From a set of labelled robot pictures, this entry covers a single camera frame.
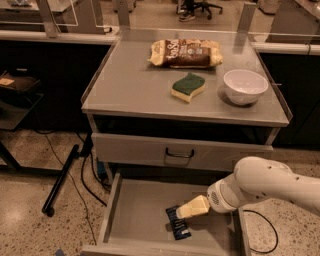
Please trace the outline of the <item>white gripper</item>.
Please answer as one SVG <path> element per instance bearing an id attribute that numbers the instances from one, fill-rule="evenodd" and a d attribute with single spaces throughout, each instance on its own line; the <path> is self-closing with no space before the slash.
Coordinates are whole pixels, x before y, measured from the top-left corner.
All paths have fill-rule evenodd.
<path id="1" fill-rule="evenodd" d="M 210 206 L 215 212 L 227 213 L 238 209 L 246 202 L 245 194 L 237 184 L 235 175 L 231 174 L 210 185 L 207 190 L 207 198 L 203 195 L 197 196 L 179 206 L 176 214 L 179 219 L 192 218 L 206 214 Z"/>

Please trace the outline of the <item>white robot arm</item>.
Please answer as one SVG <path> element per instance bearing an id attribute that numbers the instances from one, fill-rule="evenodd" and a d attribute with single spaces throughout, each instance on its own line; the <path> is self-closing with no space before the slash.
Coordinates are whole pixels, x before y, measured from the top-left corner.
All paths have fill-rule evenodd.
<path id="1" fill-rule="evenodd" d="M 210 185 L 205 196 L 179 206 L 179 219 L 209 212 L 227 213 L 269 198 L 287 201 L 320 215 L 320 179 L 294 173 L 284 163 L 260 157 L 239 160 L 232 174 Z"/>

